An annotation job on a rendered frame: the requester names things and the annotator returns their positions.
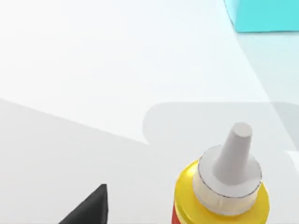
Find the light blue rack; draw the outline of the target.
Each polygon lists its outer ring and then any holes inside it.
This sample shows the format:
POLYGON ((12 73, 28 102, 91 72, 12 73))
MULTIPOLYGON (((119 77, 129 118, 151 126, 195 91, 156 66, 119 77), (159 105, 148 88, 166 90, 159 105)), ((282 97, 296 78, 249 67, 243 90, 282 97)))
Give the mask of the light blue rack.
POLYGON ((299 0, 223 0, 238 33, 299 31, 299 0))

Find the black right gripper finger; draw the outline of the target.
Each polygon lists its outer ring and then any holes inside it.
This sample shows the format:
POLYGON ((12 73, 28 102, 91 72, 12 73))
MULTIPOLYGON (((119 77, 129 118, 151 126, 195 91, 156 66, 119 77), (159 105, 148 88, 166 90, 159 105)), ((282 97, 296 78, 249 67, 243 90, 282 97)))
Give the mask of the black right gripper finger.
POLYGON ((58 224, 107 224, 107 184, 101 184, 58 224))

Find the yellow bottle with white nozzle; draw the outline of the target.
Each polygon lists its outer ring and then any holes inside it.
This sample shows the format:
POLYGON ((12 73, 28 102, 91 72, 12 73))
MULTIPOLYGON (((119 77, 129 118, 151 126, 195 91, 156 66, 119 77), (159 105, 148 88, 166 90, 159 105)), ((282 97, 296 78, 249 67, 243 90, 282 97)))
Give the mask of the yellow bottle with white nozzle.
POLYGON ((171 224, 266 224, 268 192, 249 153, 252 127, 235 123, 222 145, 206 150, 179 174, 171 224))

